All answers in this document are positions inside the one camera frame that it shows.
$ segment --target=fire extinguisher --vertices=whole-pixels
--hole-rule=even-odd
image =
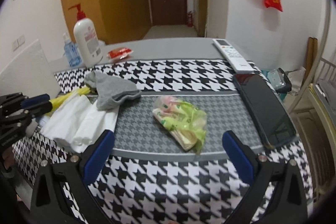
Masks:
[[[187,25],[188,25],[188,27],[194,26],[193,13],[192,12],[187,13]]]

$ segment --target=food in plastic bag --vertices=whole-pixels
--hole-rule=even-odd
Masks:
[[[206,136],[207,114],[191,103],[174,96],[161,96],[154,103],[154,117],[185,151],[199,153]]]
[[[112,63],[116,63],[130,54],[132,54],[133,51],[129,48],[126,47],[120,47],[120,48],[115,48],[112,51],[109,51],[107,54],[107,57],[111,59]]]

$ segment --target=green plastic bag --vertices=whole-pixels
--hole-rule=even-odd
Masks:
[[[204,111],[174,96],[161,96],[154,103],[153,115],[185,151],[201,152],[207,124]]]

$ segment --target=sticker label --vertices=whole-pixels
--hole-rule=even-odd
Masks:
[[[89,50],[89,53],[92,54],[99,47],[95,29],[91,29],[91,27],[88,27],[87,32],[84,34],[84,38],[85,38],[86,46]]]

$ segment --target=blue gripper pad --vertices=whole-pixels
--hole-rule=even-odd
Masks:
[[[44,101],[49,101],[50,96],[48,94],[41,94],[32,98],[28,98],[26,100],[23,100],[21,102],[21,108],[25,109],[27,107],[37,105],[38,103],[44,102]]]
[[[105,136],[97,140],[98,145],[92,152],[90,158],[86,161],[83,167],[83,183],[90,185],[94,183],[101,172],[106,159],[109,157],[112,148],[114,147],[114,134],[111,130],[106,130],[103,133]]]
[[[257,168],[253,151],[243,145],[231,130],[223,134],[222,143],[241,180],[249,185],[253,184]]]

